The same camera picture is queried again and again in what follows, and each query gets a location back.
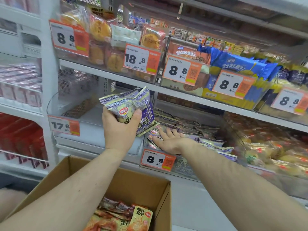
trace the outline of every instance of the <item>red oval logo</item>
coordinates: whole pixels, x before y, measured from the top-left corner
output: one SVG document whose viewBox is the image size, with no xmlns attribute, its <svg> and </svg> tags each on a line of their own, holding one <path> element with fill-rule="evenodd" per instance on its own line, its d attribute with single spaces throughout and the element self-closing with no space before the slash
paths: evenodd
<svg viewBox="0 0 308 231">
<path fill-rule="evenodd" d="M 151 213 L 149 213 L 149 212 L 146 212 L 145 213 L 145 215 L 148 217 L 148 218 L 150 218 L 150 216 L 151 216 Z"/>
<path fill-rule="evenodd" d="M 125 115 L 125 114 L 127 114 L 127 112 L 128 112 L 128 108 L 127 107 L 121 108 L 119 110 L 119 114 L 120 115 Z"/>
</svg>

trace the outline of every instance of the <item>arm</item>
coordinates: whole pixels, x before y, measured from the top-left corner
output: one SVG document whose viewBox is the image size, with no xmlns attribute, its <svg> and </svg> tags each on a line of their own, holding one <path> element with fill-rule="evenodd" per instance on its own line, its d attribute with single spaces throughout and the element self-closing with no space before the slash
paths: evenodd
<svg viewBox="0 0 308 231">
<path fill-rule="evenodd" d="M 129 124 L 117 122 L 105 109 L 106 150 L 44 196 L 0 224 L 0 230 L 83 230 L 102 200 L 114 173 L 132 146 L 141 111 Z"/>
<path fill-rule="evenodd" d="M 246 230 L 306 230 L 308 212 L 301 204 L 251 170 L 180 138 L 173 130 L 160 130 L 155 144 L 171 154 L 182 154 L 234 227 Z"/>
</svg>

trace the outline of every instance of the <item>18.8 price tag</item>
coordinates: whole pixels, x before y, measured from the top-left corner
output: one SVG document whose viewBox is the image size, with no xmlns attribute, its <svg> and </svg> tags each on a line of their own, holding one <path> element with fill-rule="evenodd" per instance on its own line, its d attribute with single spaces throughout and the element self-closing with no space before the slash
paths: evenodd
<svg viewBox="0 0 308 231">
<path fill-rule="evenodd" d="M 255 81 L 255 77 L 248 77 L 230 71 L 221 70 L 213 87 L 213 91 L 244 99 Z"/>
<path fill-rule="evenodd" d="M 161 53 L 126 44 L 123 67 L 156 75 Z"/>
<path fill-rule="evenodd" d="M 55 48 L 89 56 L 89 35 L 82 27 L 77 27 L 50 19 L 50 29 Z"/>
<path fill-rule="evenodd" d="M 279 92 L 271 107 L 303 115 L 308 108 L 308 93 L 284 88 Z"/>
<path fill-rule="evenodd" d="M 48 115 L 52 131 L 80 136 L 79 121 Z"/>
<path fill-rule="evenodd" d="M 162 152 L 144 149 L 141 164 L 170 172 L 175 159 L 176 157 L 174 155 L 167 155 Z"/>
<path fill-rule="evenodd" d="M 163 77 L 194 86 L 202 64 L 173 55 L 167 56 Z"/>
</svg>

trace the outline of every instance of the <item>forearm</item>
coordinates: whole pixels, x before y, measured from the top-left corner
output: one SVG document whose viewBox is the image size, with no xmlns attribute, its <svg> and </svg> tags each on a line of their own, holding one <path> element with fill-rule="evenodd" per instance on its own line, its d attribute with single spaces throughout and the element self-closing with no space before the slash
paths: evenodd
<svg viewBox="0 0 308 231">
<path fill-rule="evenodd" d="M 0 224 L 0 230 L 83 230 L 124 154 L 104 151 L 81 170 Z"/>
<path fill-rule="evenodd" d="M 237 230 L 308 227 L 308 212 L 303 206 L 249 169 L 199 144 L 183 156 Z"/>
</svg>

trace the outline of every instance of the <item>person's left hand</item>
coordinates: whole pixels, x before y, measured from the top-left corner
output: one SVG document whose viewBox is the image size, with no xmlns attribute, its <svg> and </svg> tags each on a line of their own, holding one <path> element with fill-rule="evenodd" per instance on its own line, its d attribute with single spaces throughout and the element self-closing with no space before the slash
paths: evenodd
<svg viewBox="0 0 308 231">
<path fill-rule="evenodd" d="M 142 111 L 137 109 L 128 124 L 120 123 L 104 106 L 102 120 L 105 149 L 111 149 L 126 154 L 135 140 L 141 116 Z"/>
</svg>

